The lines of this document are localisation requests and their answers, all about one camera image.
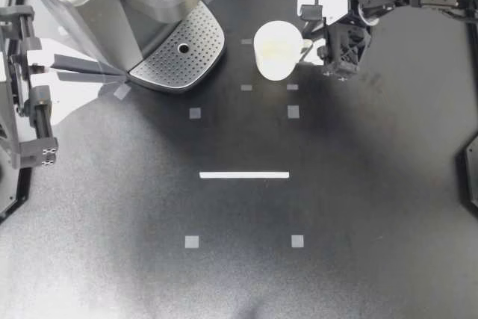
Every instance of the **black cable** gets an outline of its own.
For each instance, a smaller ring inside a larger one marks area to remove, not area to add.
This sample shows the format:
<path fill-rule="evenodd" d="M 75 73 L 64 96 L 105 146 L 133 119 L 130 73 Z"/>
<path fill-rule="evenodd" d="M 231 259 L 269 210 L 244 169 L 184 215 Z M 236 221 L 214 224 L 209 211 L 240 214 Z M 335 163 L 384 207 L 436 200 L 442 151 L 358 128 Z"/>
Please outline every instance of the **black cable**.
<path fill-rule="evenodd" d="M 458 15 L 452 11 L 442 10 L 441 13 L 453 20 L 458 20 L 459 22 L 467 22 L 469 24 L 478 24 L 478 18 L 472 18 L 470 16 Z"/>

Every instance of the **white tape marker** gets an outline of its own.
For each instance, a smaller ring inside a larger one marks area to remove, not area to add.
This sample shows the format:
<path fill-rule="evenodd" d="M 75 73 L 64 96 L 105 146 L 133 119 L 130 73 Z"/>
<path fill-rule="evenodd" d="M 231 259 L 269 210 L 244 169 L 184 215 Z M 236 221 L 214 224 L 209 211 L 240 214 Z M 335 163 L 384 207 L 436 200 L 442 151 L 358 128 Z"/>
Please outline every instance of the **white tape marker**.
<path fill-rule="evenodd" d="M 199 172 L 201 179 L 288 179 L 289 172 Z"/>

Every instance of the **coffee machine drip tray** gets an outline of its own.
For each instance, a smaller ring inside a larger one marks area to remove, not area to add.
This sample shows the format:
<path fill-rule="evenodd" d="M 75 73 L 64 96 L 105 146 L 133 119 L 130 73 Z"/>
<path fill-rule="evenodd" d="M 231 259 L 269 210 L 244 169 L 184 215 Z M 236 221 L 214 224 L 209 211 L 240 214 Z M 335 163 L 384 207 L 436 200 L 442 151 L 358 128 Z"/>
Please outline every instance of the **coffee machine drip tray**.
<path fill-rule="evenodd" d="M 130 71 L 131 80 L 154 90 L 184 92 L 215 65 L 225 43 L 220 24 L 200 1 L 171 35 Z"/>

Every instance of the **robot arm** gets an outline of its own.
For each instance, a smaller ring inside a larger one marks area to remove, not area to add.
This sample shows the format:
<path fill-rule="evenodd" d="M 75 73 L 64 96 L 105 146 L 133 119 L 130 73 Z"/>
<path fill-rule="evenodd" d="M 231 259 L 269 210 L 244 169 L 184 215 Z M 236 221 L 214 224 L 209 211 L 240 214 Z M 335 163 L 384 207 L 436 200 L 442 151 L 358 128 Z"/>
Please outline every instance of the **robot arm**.
<path fill-rule="evenodd" d="M 379 19 L 398 7 L 411 6 L 431 8 L 463 22 L 478 22 L 474 14 L 478 0 L 348 0 L 347 13 L 334 22 L 330 21 L 325 6 L 328 0 L 314 0 L 300 8 L 300 18 L 305 21 L 302 36 L 316 47 L 317 56 L 323 62 L 323 74 L 340 79 L 349 78 L 359 72 L 361 60 L 371 41 L 371 28 Z M 311 46 L 302 57 L 306 62 Z"/>

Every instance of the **coffee maker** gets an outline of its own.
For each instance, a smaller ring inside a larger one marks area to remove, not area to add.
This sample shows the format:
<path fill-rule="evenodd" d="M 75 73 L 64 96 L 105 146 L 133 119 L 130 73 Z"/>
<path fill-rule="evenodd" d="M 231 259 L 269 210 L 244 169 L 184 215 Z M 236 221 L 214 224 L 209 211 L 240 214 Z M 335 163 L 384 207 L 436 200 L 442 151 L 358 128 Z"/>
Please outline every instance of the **coffee maker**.
<path fill-rule="evenodd" d="M 41 1 L 87 55 L 155 90 L 192 88 L 224 50 L 224 32 L 201 0 Z"/>

